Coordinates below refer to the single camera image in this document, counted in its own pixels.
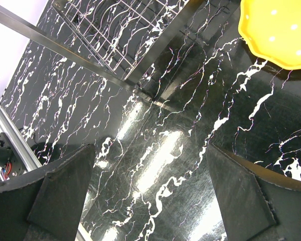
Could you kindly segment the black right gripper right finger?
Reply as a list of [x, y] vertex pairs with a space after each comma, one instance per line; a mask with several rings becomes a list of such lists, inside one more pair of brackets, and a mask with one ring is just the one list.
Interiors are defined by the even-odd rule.
[[229, 240], [301, 240], [301, 181], [212, 144], [206, 160]]

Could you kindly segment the yellow polka dot plate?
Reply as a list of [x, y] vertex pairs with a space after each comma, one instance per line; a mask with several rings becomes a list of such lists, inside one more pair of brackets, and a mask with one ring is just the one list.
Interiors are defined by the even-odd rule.
[[241, 1], [238, 32], [253, 55], [301, 69], [301, 1]]

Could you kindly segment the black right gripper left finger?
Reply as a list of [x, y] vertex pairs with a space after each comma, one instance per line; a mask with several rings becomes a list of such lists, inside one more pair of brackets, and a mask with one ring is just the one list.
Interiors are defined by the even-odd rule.
[[95, 146], [0, 182], [0, 240], [75, 240]]

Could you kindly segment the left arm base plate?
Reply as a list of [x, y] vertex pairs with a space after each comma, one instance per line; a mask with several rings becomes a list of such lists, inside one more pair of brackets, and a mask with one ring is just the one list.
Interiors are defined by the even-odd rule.
[[5, 179], [13, 178], [22, 175], [25, 172], [25, 166], [21, 160], [20, 155], [17, 153], [17, 149], [13, 146], [11, 140], [6, 133], [0, 133], [0, 146], [10, 150], [11, 155], [9, 157], [9, 168], [5, 167]]

